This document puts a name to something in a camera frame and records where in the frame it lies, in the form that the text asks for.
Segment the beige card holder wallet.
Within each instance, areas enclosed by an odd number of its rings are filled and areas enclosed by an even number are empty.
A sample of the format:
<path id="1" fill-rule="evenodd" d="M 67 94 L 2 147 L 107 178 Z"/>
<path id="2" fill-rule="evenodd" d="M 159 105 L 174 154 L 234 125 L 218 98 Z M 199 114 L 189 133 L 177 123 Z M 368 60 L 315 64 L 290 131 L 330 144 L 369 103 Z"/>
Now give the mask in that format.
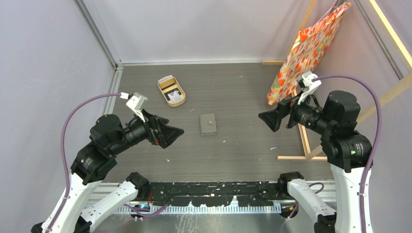
<path id="1" fill-rule="evenodd" d="M 217 132 L 217 122 L 215 114 L 202 114 L 200 115 L 200 134 L 214 134 Z"/>

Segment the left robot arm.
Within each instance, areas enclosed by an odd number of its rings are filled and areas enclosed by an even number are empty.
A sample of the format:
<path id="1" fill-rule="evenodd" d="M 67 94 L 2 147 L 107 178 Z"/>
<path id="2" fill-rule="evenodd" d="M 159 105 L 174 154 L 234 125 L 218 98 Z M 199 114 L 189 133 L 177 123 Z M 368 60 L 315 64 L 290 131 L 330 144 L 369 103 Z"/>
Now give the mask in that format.
<path id="1" fill-rule="evenodd" d="M 68 196 L 62 197 L 49 218 L 32 226 L 33 233 L 92 233 L 115 210 L 149 195 L 148 180 L 132 172 L 121 186 L 105 198 L 86 208 L 94 190 L 117 164 L 116 156 L 143 140 L 165 149 L 184 130 L 168 125 L 169 120 L 142 111 L 125 127 L 114 114 L 100 117 L 90 129 L 91 141 L 77 154 L 70 167 Z"/>

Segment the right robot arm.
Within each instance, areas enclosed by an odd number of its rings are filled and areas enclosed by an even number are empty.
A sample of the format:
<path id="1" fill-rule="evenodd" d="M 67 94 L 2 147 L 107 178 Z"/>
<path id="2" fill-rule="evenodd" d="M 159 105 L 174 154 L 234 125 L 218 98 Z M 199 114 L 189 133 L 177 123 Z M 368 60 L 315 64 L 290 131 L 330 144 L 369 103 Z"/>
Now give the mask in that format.
<path id="1" fill-rule="evenodd" d="M 282 100 L 275 109 L 258 116 L 273 132 L 288 117 L 287 128 L 299 124 L 320 135 L 335 181 L 337 207 L 329 207 L 298 172 L 279 176 L 278 195 L 294 198 L 311 217 L 316 233 L 359 233 L 361 178 L 372 151 L 369 139 L 355 129 L 360 105 L 353 94 L 341 90 L 330 92 L 323 107 L 311 106 L 311 101 L 316 101 L 315 96 L 302 103 L 296 97 Z"/>

